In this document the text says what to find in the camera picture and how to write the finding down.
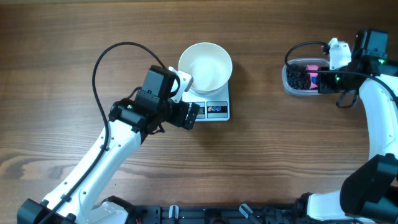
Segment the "pink scoop blue handle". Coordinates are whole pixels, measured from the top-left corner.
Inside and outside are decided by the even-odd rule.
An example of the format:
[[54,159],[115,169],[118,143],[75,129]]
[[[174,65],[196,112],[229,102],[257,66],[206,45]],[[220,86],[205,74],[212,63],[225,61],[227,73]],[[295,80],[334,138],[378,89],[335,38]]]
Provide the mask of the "pink scoop blue handle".
[[317,85],[317,81],[318,81],[318,69],[319,66],[318,65],[307,65],[305,67],[306,70],[314,70],[314,72],[309,72],[309,77],[310,77],[310,89],[311,90],[317,90],[318,89],[318,85]]

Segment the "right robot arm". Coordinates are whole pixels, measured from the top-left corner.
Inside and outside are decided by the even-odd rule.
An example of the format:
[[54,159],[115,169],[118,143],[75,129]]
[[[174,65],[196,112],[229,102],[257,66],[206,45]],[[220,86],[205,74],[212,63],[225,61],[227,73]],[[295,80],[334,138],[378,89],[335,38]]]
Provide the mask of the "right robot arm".
[[305,73],[320,94],[354,93],[366,112],[369,159],[343,182],[340,190],[310,194],[306,216],[321,222],[397,223],[397,62],[386,54],[388,33],[361,30],[354,46],[336,38],[323,43],[328,67],[309,65]]

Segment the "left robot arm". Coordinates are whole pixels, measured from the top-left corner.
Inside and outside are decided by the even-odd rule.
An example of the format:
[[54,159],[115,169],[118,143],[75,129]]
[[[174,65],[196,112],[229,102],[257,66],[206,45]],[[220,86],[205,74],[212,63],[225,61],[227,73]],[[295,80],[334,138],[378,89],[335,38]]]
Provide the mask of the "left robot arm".
[[117,197],[95,203],[121,164],[148,135],[162,133],[163,122],[192,129],[199,106],[182,101],[193,83],[189,73],[151,66],[135,99],[112,106],[104,129],[67,178],[38,203],[27,199],[18,223],[139,223],[135,206]]

